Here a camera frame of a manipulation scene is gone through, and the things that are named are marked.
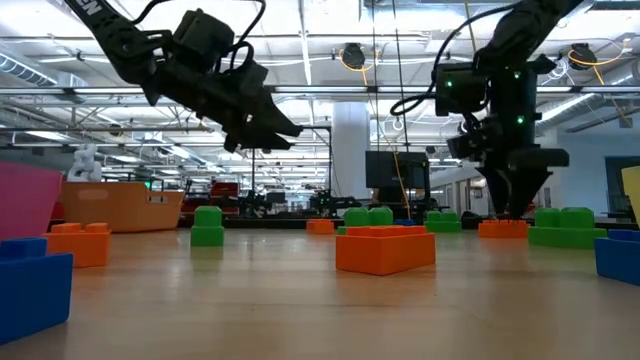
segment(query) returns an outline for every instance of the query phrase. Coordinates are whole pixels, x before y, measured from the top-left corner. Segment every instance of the blue building block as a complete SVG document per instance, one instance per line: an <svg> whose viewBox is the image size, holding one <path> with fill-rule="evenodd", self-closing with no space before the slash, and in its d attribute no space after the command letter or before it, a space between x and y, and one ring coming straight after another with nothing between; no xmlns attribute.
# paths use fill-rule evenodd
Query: blue building block
<svg viewBox="0 0 640 360"><path fill-rule="evenodd" d="M73 255L46 251L46 239L0 241L0 345L69 318Z"/></svg>
<svg viewBox="0 0 640 360"><path fill-rule="evenodd" d="M640 232L610 230L595 241L598 275L640 286Z"/></svg>
<svg viewBox="0 0 640 360"><path fill-rule="evenodd" d="M416 222L411 220L411 219L400 219L400 220L396 220L393 222L393 225L400 225L400 226L415 226Z"/></svg>

